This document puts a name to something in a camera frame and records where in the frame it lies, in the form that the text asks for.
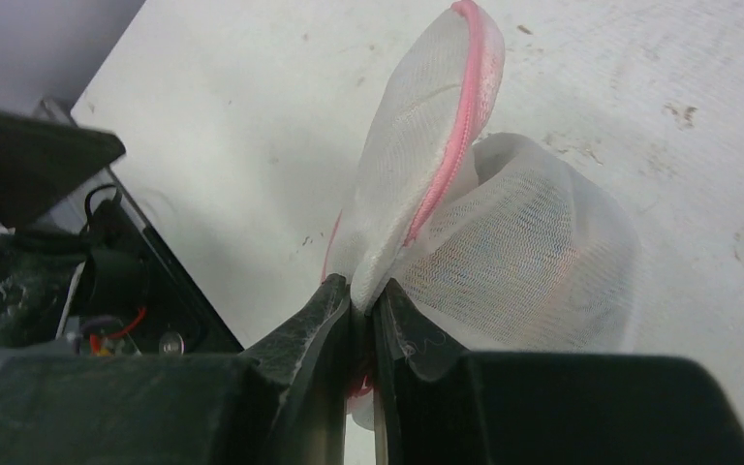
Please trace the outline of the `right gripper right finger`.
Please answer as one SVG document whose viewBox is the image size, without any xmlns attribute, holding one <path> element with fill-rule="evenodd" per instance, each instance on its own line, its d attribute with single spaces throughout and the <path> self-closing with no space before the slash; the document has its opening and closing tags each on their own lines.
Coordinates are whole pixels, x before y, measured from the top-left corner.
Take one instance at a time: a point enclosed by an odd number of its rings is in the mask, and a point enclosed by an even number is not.
<svg viewBox="0 0 744 465">
<path fill-rule="evenodd" d="M 691 360 L 470 351 L 395 281 L 372 326 L 382 464 L 744 464 L 737 415 Z"/>
</svg>

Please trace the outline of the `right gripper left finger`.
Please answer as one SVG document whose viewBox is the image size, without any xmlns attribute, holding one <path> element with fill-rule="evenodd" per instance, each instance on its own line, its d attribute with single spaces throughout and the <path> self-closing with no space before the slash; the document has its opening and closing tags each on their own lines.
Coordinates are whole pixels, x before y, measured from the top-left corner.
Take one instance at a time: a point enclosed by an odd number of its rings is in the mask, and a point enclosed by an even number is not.
<svg viewBox="0 0 744 465">
<path fill-rule="evenodd" d="M 328 276 L 240 354 L 0 364 L 0 464 L 340 464 L 349 287 Z"/>
</svg>

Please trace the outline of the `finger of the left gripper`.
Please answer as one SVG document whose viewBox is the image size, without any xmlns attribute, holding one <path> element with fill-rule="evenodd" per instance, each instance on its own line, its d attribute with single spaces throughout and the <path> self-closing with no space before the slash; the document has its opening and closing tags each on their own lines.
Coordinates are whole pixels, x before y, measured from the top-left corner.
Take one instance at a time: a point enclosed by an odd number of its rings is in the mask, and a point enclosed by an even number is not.
<svg viewBox="0 0 744 465">
<path fill-rule="evenodd" d="M 125 153 L 112 133 L 0 110 L 0 224 L 33 223 Z"/>
</svg>

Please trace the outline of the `pink-trimmed mesh laundry bag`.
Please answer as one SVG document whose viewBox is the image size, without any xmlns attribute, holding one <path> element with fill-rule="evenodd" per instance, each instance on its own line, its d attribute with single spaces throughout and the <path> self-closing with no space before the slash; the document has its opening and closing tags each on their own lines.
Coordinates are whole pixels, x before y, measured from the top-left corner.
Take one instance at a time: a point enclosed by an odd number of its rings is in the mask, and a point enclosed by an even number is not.
<svg viewBox="0 0 744 465">
<path fill-rule="evenodd" d="M 392 72 L 325 254 L 369 314 L 397 281 L 471 349 L 627 352 L 640 244 L 620 204 L 532 139 L 483 134 L 504 70 L 457 1 Z"/>
</svg>

